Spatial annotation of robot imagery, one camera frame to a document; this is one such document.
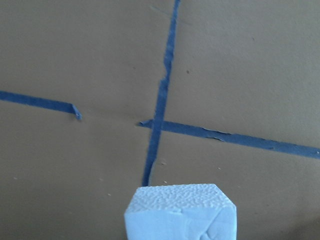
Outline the light blue block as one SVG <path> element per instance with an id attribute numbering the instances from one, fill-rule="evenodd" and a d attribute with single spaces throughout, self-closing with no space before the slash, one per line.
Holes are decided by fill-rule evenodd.
<path id="1" fill-rule="evenodd" d="M 208 183 L 139 187 L 124 222 L 129 240 L 237 238 L 237 207 Z"/>

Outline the brown paper table cover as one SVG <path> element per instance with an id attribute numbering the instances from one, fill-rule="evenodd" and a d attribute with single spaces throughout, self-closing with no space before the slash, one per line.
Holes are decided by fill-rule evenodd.
<path id="1" fill-rule="evenodd" d="M 141 185 L 174 2 L 3 0 L 0 237 L 124 240 Z M 165 120 L 320 146 L 320 3 L 183 0 Z M 320 161 L 163 132 L 151 184 L 214 183 L 239 240 L 317 240 Z"/>

